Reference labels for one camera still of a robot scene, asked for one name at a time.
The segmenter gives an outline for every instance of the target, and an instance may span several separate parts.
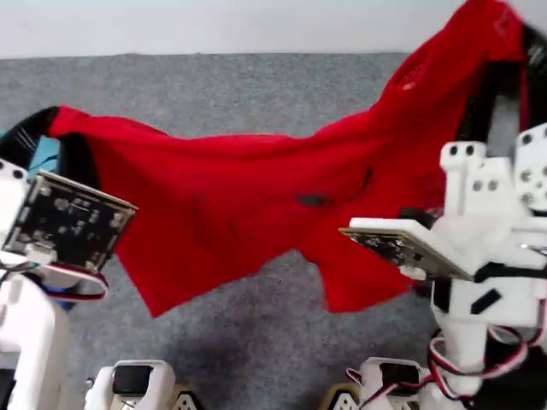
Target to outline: floor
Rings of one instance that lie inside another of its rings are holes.
[[[305,136],[368,108],[403,58],[126,55],[0,61],[0,126],[62,103],[129,116],[186,138],[220,132]],[[434,327],[427,303],[411,294],[365,312],[326,312],[318,272],[297,252],[159,319],[150,318],[116,261],[104,273],[111,297],[82,303],[70,313],[73,383],[82,387],[86,377],[116,360],[164,359],[210,410],[314,409],[330,384],[344,381],[345,367],[359,366],[368,356],[423,360]]]

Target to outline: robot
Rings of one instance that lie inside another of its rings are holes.
[[[15,134],[36,146],[24,128]],[[0,409],[200,410],[160,360],[104,367],[85,399],[65,380],[68,317],[56,300],[108,294],[100,271],[138,210],[54,173],[40,171],[28,182],[22,165],[0,158],[0,353],[18,355],[15,366],[0,369]],[[88,292],[74,290],[81,282]]]
[[[499,84],[507,73],[518,77],[518,67],[493,68]],[[487,156],[491,117],[483,120],[441,150],[442,216],[406,209],[397,219],[353,218],[340,229],[402,275],[432,283],[439,329],[427,366],[370,358],[346,373],[356,389],[335,389],[325,408],[545,408],[547,118],[543,109],[520,132],[514,158]]]

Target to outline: black circuit board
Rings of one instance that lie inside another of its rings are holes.
[[[471,277],[458,266],[406,231],[364,228],[340,228],[339,230],[352,241],[372,250],[397,267],[419,267],[432,278],[471,280]]]
[[[4,249],[25,254],[28,244],[56,252],[56,264],[100,272],[137,208],[54,173],[40,171]]]

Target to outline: red t-shirt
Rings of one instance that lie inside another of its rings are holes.
[[[319,267],[328,308],[363,309],[409,280],[338,233],[353,216],[439,208],[439,152],[488,61],[520,61],[522,24],[469,0],[397,70],[368,111],[308,138],[171,138],[138,122],[63,107],[52,137],[85,135],[101,188],[140,208],[117,248],[157,316],[298,249]]]

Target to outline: white wall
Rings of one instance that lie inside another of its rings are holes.
[[[0,58],[411,51],[462,0],[0,0]],[[546,0],[512,0],[547,32]]]

